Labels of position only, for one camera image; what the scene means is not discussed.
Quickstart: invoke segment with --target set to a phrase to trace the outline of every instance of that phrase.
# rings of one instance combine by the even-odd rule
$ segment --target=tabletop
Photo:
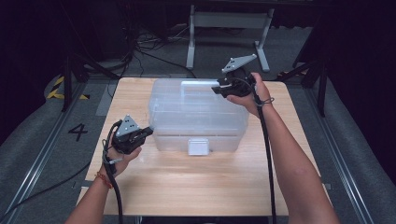
[[[98,139],[86,180],[93,181],[102,162],[102,139],[111,125],[129,114],[149,126],[149,97],[155,78],[120,80]],[[284,83],[265,82],[273,104],[308,158],[318,169]],[[139,157],[116,178],[124,215],[131,216],[271,216],[265,144],[260,120],[249,116],[235,152],[193,157],[187,151],[159,151],[149,136]],[[288,209],[275,177],[276,213]],[[80,198],[87,188],[82,188]],[[115,193],[107,195],[105,214],[118,213]]]

